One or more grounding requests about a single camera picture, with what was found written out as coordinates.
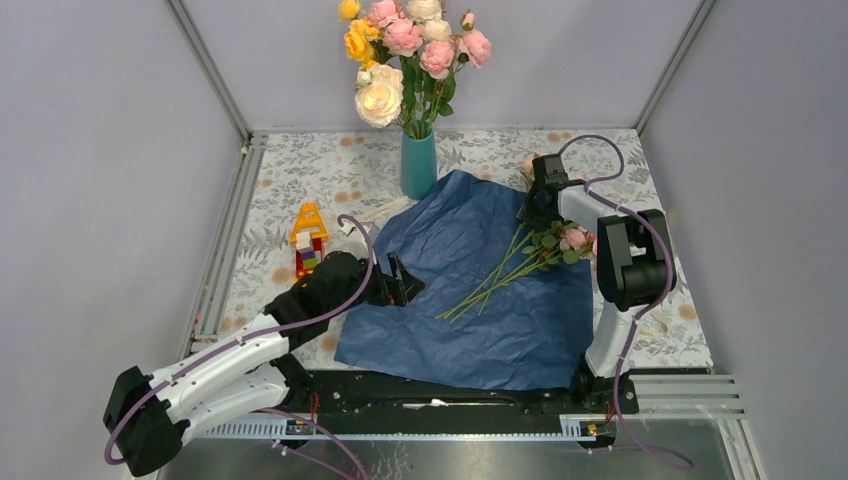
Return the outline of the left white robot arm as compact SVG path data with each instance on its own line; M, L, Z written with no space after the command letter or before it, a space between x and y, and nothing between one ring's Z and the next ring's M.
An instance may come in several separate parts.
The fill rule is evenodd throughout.
M375 259L331 252L251 321L212 346L170 366L137 366L115 380L103 423L110 465L136 477L175 458L199 434L246 413L281 406L315 407L313 380L294 357L331 319L361 304L403 307L426 284L392 253L390 273Z

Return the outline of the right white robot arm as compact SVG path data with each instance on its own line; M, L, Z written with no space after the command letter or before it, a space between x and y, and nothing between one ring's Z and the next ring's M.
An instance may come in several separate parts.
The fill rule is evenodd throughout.
M529 161L530 188L519 218L534 229L570 220L597 239L596 281L604 299L584 355L590 374L573 386L575 402L597 412L613 398L607 378L626 371L636 332L635 309L661 302L677 281L664 213L633 211L569 178L557 154Z

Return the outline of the pink flowers bunch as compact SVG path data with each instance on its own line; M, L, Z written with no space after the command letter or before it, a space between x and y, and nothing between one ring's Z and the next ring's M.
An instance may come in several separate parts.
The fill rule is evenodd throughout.
M547 227L521 222L498 266L461 302L436 318L453 323L475 306L481 315L496 290L536 271L592 260L596 254L596 236L572 220L553 220Z

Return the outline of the blue wrapping paper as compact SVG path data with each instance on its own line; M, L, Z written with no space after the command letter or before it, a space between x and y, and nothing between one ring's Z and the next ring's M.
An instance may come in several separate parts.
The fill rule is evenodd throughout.
M479 184L499 185L503 188L509 188L491 181L478 179L469 173L455 170L440 179L425 198L437 192L444 191L471 193ZM507 247L518 225L519 222L509 237ZM500 256L498 264L503 259L506 249ZM591 265L586 260L581 260L574 265L581 264L586 265L588 268L588 286L592 294L589 321L593 324ZM474 284L472 291L488 274L481 281ZM481 316L484 312L479 315L478 310L479 307L475 306L468 311L472 311L475 316ZM466 313L452 324L457 323ZM580 358L590 345L586 347L579 346L575 349L563 344L547 344L542 347L521 348L514 343L500 343L498 345L490 345L486 349L449 346L438 347L434 350L419 348L395 349L385 345L377 349L355 350L352 355L345 355L339 343L335 353L335 359L337 362L348 366L452 387L504 390L569 387L578 368Z

